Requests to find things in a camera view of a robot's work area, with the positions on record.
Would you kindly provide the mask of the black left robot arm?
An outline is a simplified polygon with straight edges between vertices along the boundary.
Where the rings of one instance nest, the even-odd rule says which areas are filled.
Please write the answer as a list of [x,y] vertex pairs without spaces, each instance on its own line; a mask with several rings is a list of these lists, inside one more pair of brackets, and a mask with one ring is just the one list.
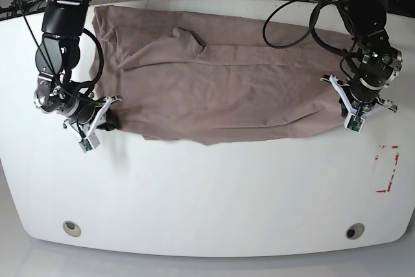
[[121,129],[206,145],[359,132],[401,70],[378,0],[318,0],[307,27],[100,6],[97,91],[117,93]]

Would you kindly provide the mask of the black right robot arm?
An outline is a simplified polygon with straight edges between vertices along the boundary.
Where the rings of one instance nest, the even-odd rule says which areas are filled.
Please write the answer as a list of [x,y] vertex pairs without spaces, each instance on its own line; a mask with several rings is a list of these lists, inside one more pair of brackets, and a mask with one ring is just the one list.
[[[85,28],[90,0],[47,0],[41,26],[42,39],[35,56],[38,85],[35,105],[45,113],[66,116],[85,143],[89,130],[112,131],[120,127],[110,106],[118,97],[93,99],[91,94],[104,70],[104,53],[96,36]],[[72,70],[80,60],[80,37],[85,34],[96,47],[98,70],[91,80],[75,82]]]

